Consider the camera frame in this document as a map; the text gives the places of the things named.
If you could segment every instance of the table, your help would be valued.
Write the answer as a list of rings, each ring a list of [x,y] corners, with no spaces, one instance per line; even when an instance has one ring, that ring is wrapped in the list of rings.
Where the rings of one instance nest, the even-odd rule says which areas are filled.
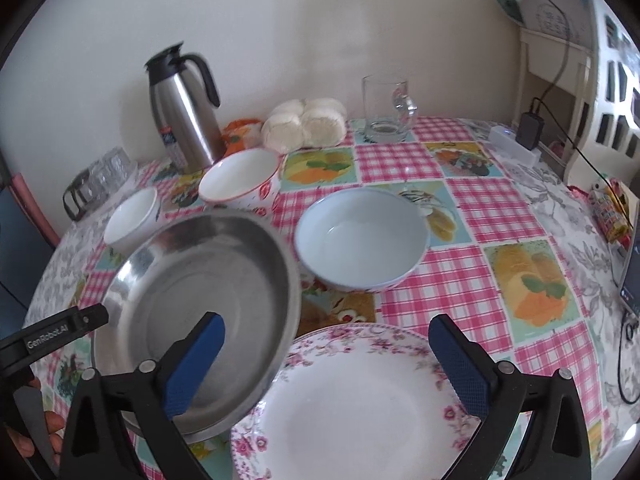
[[[622,308],[610,273],[609,251],[583,202],[540,162],[526,168],[488,141],[495,123],[418,118],[401,144],[371,144],[362,120],[351,121],[335,148],[290,154],[271,222],[292,242],[295,225],[313,202],[337,189],[378,186],[423,206],[433,236],[417,270],[380,294],[344,294],[302,269],[299,334],[332,324],[377,321],[427,333],[429,320],[448,313],[495,359],[526,373],[569,368],[587,421],[592,464],[601,460],[640,418],[618,393],[617,359]],[[168,161],[141,168],[139,188],[155,186],[162,213],[177,219],[203,211],[202,173],[181,176]],[[102,233],[110,211],[73,225],[36,290],[26,325],[68,306],[100,301],[119,254]],[[37,362],[46,409],[66,416],[92,337]],[[623,344],[627,397],[640,390],[640,345]],[[521,417],[493,478],[506,474],[524,434]],[[143,439],[133,436],[150,478],[161,478]],[[232,475],[228,435],[191,446],[216,480]]]

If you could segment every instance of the label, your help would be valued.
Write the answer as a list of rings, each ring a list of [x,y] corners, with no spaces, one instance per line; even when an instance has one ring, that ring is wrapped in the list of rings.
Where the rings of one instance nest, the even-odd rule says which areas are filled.
[[[29,353],[33,353],[38,349],[38,346],[51,341],[59,336],[65,335],[69,332],[69,326],[66,323],[62,323],[55,328],[51,328],[46,332],[37,335],[36,337],[25,339],[24,343],[27,345]]]
[[[160,128],[159,130],[160,136],[162,137],[162,143],[164,144],[164,148],[169,155],[172,163],[179,170],[183,170],[187,167],[187,159],[184,156],[184,153],[180,149],[180,144],[178,144],[177,139],[174,136],[174,131],[171,129],[171,126],[165,126],[164,128]]]

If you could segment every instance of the finger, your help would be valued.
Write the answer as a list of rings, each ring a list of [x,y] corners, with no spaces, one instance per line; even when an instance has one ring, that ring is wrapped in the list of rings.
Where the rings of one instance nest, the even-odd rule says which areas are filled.
[[[62,453],[62,437],[59,434],[54,433],[49,435],[51,441],[51,447],[56,454]]]
[[[14,446],[17,447],[22,457],[26,458],[33,455],[35,449],[30,438],[22,436],[11,428],[6,428],[6,432],[9,434],[9,437],[11,437],[11,440],[14,441]]]
[[[49,433],[55,433],[65,427],[65,419],[54,412],[44,412],[44,419],[47,421]]]
[[[40,383],[40,379],[35,377],[33,378],[33,381],[29,381],[29,386],[33,386],[34,388],[40,389],[42,387],[42,384]]]

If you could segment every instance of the screw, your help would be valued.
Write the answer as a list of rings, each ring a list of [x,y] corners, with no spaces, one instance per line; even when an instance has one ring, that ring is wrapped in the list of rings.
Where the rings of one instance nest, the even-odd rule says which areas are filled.
[[[562,377],[563,379],[571,379],[573,376],[571,375],[571,370],[569,370],[569,368],[560,368],[558,370],[558,375],[560,375],[560,377]]]
[[[82,380],[90,381],[95,376],[95,370],[93,368],[87,368],[84,372],[82,372]]]
[[[508,361],[500,361],[498,363],[498,370],[500,370],[503,374],[513,374],[515,369],[516,367]]]
[[[148,374],[149,372],[153,372],[156,369],[156,362],[152,359],[147,359],[146,361],[142,361],[138,365],[138,370],[140,370],[143,374]]]

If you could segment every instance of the white wall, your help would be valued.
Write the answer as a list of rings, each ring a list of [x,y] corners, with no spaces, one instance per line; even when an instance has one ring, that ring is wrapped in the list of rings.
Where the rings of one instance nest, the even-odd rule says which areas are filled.
[[[423,114],[513,105],[517,29],[494,0],[47,0],[0,72],[0,149],[60,234],[78,171],[116,145],[163,154],[143,65],[180,40],[209,61],[221,124],[306,96],[360,116],[360,79],[389,69]]]

